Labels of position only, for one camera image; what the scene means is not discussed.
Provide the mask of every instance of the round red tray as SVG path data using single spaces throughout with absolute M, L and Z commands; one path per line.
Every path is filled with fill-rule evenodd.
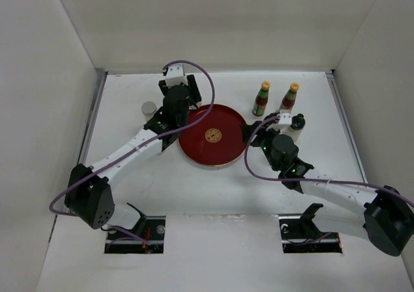
M 208 106 L 201 106 L 190 111 L 189 122 L 195 122 L 207 109 Z M 236 160 L 245 150 L 241 124 L 246 122 L 238 112 L 214 104 L 205 119 L 182 132 L 179 144 L 183 152 L 195 162 L 206 166 L 222 166 Z

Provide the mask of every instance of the yellow bottle cap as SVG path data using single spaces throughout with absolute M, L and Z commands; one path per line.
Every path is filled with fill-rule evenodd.
M 261 87 L 262 89 L 269 89 L 270 88 L 270 83 L 268 81 L 264 81 L 263 83 L 261 83 Z
M 298 91 L 299 90 L 299 84 L 298 83 L 291 83 L 290 90 Z

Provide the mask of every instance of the black bottle cap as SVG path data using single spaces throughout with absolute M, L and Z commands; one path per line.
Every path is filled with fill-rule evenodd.
M 303 114 L 299 113 L 296 116 L 293 116 L 290 127 L 293 130 L 302 130 L 303 127 L 305 127 L 305 118 L 303 117 Z

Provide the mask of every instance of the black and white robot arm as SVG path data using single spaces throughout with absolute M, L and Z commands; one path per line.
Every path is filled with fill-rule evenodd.
M 66 207 L 93 229 L 99 229 L 104 225 L 118 225 L 128 230 L 136 228 L 143 213 L 128 204 L 116 205 L 113 201 L 114 190 L 129 173 L 139 169 L 148 158 L 164 151 L 177 140 L 180 136 L 179 132 L 165 134 L 186 126 L 189 107 L 197 106 L 201 101 L 194 75 L 185 76 L 182 64 L 169 66 L 164 76 L 165 80 L 158 83 L 164 95 L 162 107 L 138 134 L 101 161 L 88 167 L 79 164 L 71 172 L 69 186 L 111 162 L 127 156 L 65 196 Z M 143 142 L 157 136 L 160 138 L 141 146 Z
M 299 148 L 292 138 L 280 134 L 288 125 L 290 115 L 280 114 L 278 124 L 259 129 L 251 145 L 260 147 L 270 167 L 278 171 L 279 179 L 289 189 L 301 194 L 319 197 L 353 213 L 353 216 L 329 215 L 323 204 L 312 204 L 302 215 L 303 225 L 316 227 L 320 232 L 341 232 L 370 241 L 382 252 L 398 256 L 414 233 L 414 213 L 405 201 L 388 192 L 398 194 L 390 186 L 372 190 L 364 186 L 330 183 L 334 180 L 298 158 Z M 242 128 L 243 137 L 249 139 L 260 122 Z M 293 179 L 321 179 L 327 181 L 293 181 Z

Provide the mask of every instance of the gold emblem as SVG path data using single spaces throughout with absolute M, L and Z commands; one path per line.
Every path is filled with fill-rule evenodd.
M 217 128 L 210 128 L 205 134 L 206 140 L 210 143 L 217 143 L 221 140 L 221 131 Z

